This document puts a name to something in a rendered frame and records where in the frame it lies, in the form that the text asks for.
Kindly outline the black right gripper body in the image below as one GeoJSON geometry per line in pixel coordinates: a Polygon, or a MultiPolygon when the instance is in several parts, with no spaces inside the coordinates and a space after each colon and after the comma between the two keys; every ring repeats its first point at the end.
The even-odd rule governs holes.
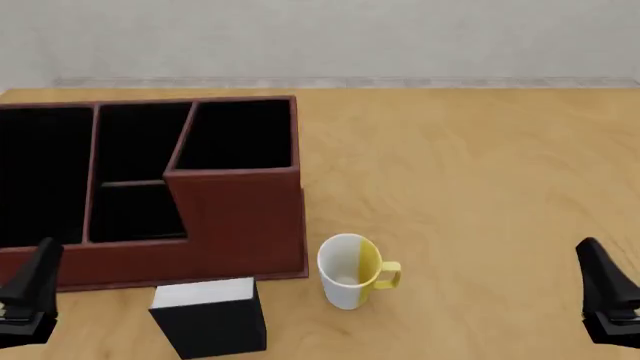
{"type": "Polygon", "coordinates": [[[594,344],[640,344],[640,308],[595,311],[584,306],[582,316],[594,344]]]}

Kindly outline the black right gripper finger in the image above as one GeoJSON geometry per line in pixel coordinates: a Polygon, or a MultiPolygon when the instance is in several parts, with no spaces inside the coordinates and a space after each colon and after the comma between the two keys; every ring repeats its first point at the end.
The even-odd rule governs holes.
{"type": "Polygon", "coordinates": [[[597,239],[583,239],[576,253],[583,280],[583,311],[640,308],[640,287],[619,269],[597,239]]]}

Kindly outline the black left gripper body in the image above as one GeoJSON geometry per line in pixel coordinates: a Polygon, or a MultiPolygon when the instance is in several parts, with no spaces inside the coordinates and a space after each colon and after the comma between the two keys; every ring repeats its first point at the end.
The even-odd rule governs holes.
{"type": "Polygon", "coordinates": [[[0,299],[0,346],[46,344],[57,317],[55,298],[35,304],[0,299]]]}

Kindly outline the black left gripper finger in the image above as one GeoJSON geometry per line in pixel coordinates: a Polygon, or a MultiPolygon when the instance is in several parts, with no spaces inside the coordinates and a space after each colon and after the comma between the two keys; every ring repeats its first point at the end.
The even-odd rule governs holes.
{"type": "Polygon", "coordinates": [[[43,239],[16,275],[0,287],[0,302],[4,305],[55,305],[63,251],[63,246],[55,239],[43,239]]]}

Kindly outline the black book with white pages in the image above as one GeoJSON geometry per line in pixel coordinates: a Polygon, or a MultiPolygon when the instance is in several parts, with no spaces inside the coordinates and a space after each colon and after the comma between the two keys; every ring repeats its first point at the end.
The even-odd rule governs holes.
{"type": "Polygon", "coordinates": [[[252,277],[156,287],[149,313],[182,360],[267,349],[252,277]]]}

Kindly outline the red-brown desk caddy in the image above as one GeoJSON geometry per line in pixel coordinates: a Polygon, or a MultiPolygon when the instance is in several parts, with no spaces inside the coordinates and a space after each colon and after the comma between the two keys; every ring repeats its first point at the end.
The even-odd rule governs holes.
{"type": "Polygon", "coordinates": [[[0,284],[42,239],[62,290],[308,274],[291,95],[0,104],[0,284]]]}

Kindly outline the white and yellow mug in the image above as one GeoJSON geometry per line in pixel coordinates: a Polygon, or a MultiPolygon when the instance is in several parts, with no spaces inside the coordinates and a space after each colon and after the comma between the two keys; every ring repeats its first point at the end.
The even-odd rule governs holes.
{"type": "Polygon", "coordinates": [[[327,300],[342,310],[359,308],[373,290],[394,289],[401,280],[401,264],[382,260],[373,242],[354,233],[327,239],[317,266],[327,300]]]}

